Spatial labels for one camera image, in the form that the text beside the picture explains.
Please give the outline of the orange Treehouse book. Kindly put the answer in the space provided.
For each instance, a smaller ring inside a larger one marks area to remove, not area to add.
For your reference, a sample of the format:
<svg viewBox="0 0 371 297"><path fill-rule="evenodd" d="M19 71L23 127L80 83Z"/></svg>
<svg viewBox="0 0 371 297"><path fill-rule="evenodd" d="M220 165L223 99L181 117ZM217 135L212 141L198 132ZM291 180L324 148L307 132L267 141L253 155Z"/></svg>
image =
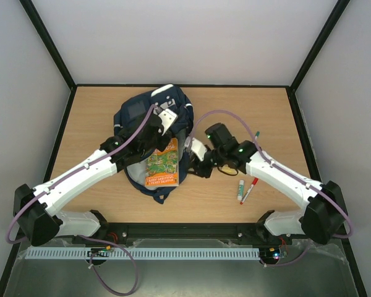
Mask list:
<svg viewBox="0 0 371 297"><path fill-rule="evenodd" d="M176 187L179 185L178 141L172 138L161 152L156 149L147 159L145 187Z"/></svg>

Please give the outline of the navy blue student backpack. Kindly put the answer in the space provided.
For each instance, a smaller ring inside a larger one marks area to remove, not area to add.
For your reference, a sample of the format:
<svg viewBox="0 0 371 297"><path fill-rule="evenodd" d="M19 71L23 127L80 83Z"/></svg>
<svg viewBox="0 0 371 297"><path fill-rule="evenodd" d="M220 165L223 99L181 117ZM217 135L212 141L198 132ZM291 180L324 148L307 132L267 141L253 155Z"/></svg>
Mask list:
<svg viewBox="0 0 371 297"><path fill-rule="evenodd" d="M120 152L120 165L131 185L163 204L187 177L190 156L185 141L193 126L193 106L177 85L125 101L114 115L114 135L138 133Z"/></svg>

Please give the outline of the yellow highlighter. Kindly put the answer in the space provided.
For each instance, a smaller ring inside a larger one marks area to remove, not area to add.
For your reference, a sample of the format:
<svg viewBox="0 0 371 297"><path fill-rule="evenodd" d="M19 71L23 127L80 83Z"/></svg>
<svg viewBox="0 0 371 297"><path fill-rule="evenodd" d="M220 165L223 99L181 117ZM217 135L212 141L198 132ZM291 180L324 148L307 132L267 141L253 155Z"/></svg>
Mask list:
<svg viewBox="0 0 371 297"><path fill-rule="evenodd" d="M221 170L223 172L227 173L227 174L237 174L237 170L236 169L230 168L230 167L227 167L227 166L222 167Z"/></svg>

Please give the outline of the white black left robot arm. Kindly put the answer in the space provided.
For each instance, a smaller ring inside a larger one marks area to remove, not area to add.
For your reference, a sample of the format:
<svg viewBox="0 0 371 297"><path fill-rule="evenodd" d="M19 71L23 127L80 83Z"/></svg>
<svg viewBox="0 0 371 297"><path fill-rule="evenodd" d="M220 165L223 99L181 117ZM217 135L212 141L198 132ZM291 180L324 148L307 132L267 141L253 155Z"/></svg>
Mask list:
<svg viewBox="0 0 371 297"><path fill-rule="evenodd" d="M99 212L65 212L63 207L102 179L140 162L147 153L165 149L176 119L167 110L150 114L141 119L139 127L121 129L57 178L33 188L19 186L14 194L14 220L30 244L41 246L57 236L94 235L104 222Z"/></svg>

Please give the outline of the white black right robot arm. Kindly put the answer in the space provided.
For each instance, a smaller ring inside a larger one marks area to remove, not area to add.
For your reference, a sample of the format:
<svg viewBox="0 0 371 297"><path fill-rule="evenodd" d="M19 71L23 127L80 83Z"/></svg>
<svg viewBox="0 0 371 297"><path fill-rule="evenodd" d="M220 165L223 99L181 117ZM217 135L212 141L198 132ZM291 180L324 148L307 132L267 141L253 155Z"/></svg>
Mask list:
<svg viewBox="0 0 371 297"><path fill-rule="evenodd" d="M280 235L305 235L318 244L338 236L346 212L337 204L343 196L334 182L323 184L282 165L257 147L255 142L238 142L222 123L209 127L205 134L213 148L193 136L185 146L191 151L190 168L199 177L209 178L214 168L224 165L253 176L275 188L298 207L290 212L268 211L260 219L258 237L269 243Z"/></svg>

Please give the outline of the green white glue stick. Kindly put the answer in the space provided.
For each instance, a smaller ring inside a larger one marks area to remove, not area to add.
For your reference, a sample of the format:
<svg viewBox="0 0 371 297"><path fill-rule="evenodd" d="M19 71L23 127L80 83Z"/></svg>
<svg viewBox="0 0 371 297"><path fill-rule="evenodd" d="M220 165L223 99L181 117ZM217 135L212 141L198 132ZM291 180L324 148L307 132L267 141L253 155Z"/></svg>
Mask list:
<svg viewBox="0 0 371 297"><path fill-rule="evenodd" d="M241 201L243 196L244 196L244 180L241 179L239 181L238 188L237 188L237 199Z"/></svg>

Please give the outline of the red capped white marker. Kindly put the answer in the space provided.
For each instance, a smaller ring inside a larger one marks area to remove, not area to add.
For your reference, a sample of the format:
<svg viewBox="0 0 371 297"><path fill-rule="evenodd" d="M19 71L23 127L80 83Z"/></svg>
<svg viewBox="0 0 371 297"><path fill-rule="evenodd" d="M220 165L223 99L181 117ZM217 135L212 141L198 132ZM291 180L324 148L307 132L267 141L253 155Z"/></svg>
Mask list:
<svg viewBox="0 0 371 297"><path fill-rule="evenodd" d="M254 178L254 180L252 181L250 187L248 188L248 190L246 191L246 193L243 195L243 197L242 197L241 200L239 199L240 195L238 195L238 200L240 200L240 202L239 202L240 205L242 205L244 203L246 197L250 194L252 188L256 185L257 181L258 181L258 178Z"/></svg>

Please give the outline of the black aluminium frame rail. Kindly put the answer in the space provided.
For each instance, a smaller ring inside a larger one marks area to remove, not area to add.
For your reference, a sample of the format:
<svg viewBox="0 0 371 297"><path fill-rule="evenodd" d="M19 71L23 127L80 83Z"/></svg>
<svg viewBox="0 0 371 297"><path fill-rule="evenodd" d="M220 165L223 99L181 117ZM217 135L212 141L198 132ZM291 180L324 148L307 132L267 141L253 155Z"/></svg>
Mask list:
<svg viewBox="0 0 371 297"><path fill-rule="evenodd" d="M279 245L282 238L289 235L292 239L311 239L318 244L327 244L334 236L323 237L321 234L297 234L286 231L279 235L268 232L263 223L104 223L96 232L53 231L39 228L37 234L29 236L30 243L41 246L55 237L76 236L76 243L81 243L81 236L93 239L114 239L119 244L130 244L136 239L230 239L239 244L256 246Z"/></svg>

